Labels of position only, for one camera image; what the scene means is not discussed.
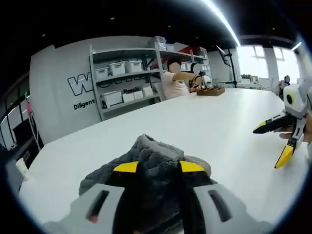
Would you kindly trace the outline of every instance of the white shirt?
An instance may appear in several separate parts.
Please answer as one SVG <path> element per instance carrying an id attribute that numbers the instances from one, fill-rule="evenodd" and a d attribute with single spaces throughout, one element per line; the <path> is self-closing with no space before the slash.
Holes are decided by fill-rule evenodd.
<path id="1" fill-rule="evenodd" d="M 165 72 L 162 75 L 161 83 L 166 99 L 190 94 L 190 91 L 184 82 L 172 81 L 174 75 L 175 73 L 171 72 Z"/>

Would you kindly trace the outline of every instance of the chair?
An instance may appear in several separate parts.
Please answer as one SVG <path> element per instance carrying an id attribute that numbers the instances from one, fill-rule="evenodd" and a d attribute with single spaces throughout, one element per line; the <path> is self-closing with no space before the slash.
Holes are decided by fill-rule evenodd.
<path id="1" fill-rule="evenodd" d="M 166 97 L 165 97 L 164 91 L 162 89 L 162 84 L 161 83 L 154 83 L 153 85 L 154 85 L 154 87 L 155 87 L 155 89 L 159 95 L 160 101 L 165 101 Z"/>

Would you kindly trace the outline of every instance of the ceiling light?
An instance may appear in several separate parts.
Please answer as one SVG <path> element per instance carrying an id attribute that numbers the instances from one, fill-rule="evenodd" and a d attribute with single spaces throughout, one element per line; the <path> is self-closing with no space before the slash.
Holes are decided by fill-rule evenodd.
<path id="1" fill-rule="evenodd" d="M 295 45 L 295 46 L 293 47 L 293 49 L 291 49 L 291 51 L 294 51 L 295 49 L 297 49 L 301 44 L 302 44 L 302 42 L 299 42 L 297 45 Z"/>
<path id="2" fill-rule="evenodd" d="M 206 5 L 218 16 L 218 18 L 221 20 L 221 22 L 225 25 L 225 27 L 228 29 L 230 34 L 232 35 L 233 39 L 235 40 L 237 46 L 240 46 L 240 42 L 234 33 L 232 27 L 224 17 L 224 15 L 221 13 L 221 11 L 217 8 L 217 6 L 212 2 L 212 0 L 202 0 Z"/>

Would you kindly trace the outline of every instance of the white bin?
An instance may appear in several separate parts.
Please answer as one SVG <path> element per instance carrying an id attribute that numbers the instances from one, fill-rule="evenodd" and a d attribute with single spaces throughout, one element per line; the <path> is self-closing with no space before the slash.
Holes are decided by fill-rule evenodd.
<path id="1" fill-rule="evenodd" d="M 144 97 L 142 91 L 137 91 L 137 92 L 134 92 L 133 94 L 135 96 L 135 99 L 141 99 Z"/>
<path id="2" fill-rule="evenodd" d="M 186 71 L 186 63 L 185 62 L 181 62 L 181 71 L 182 72 Z"/>
<path id="3" fill-rule="evenodd" d="M 126 72 L 127 73 L 134 73 L 134 72 L 141 72 L 142 71 L 142 61 L 128 61 L 126 62 Z"/>
<path id="4" fill-rule="evenodd" d="M 107 108 L 123 102 L 121 91 L 113 91 L 102 94 L 101 99 L 105 102 Z"/>
<path id="5" fill-rule="evenodd" d="M 126 73 L 124 61 L 109 64 L 109 69 L 112 71 L 113 76 Z"/>
<path id="6" fill-rule="evenodd" d="M 149 97 L 149 96 L 152 96 L 154 93 L 153 93 L 153 89 L 151 87 L 143 87 L 143 95 L 145 97 Z"/>
<path id="7" fill-rule="evenodd" d="M 207 65 L 203 64 L 203 65 L 201 65 L 201 70 L 202 71 L 207 71 L 208 70 L 207 67 L 208 67 Z"/>
<path id="8" fill-rule="evenodd" d="M 134 101 L 135 100 L 135 96 L 133 95 L 133 93 L 131 94 L 123 94 L 122 95 L 122 99 L 124 103 L 130 102 L 130 101 Z"/>
<path id="9" fill-rule="evenodd" d="M 187 62 L 187 63 L 185 63 L 185 65 L 186 65 L 186 70 L 187 71 L 190 71 L 191 70 L 191 63 L 189 63 L 189 62 Z"/>
<path id="10" fill-rule="evenodd" d="M 96 79 L 97 80 L 106 80 L 108 79 L 108 67 L 96 69 Z"/>
<path id="11" fill-rule="evenodd" d="M 174 45 L 172 44 L 166 44 L 166 49 L 167 51 L 171 51 L 171 52 L 175 51 Z"/>

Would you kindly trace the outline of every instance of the gray towel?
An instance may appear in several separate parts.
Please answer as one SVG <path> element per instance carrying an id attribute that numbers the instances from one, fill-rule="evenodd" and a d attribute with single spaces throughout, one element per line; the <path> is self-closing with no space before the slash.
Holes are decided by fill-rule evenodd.
<path id="1" fill-rule="evenodd" d="M 104 184 L 117 165 L 139 161 L 148 181 L 144 184 L 145 192 L 140 207 L 141 226 L 137 231 L 141 234 L 168 233 L 182 225 L 174 186 L 171 186 L 173 172 L 179 160 L 196 162 L 205 169 L 208 176 L 211 175 L 210 165 L 206 161 L 184 156 L 182 150 L 172 145 L 141 135 L 129 152 L 87 175 L 80 184 L 79 196 L 96 183 Z"/>

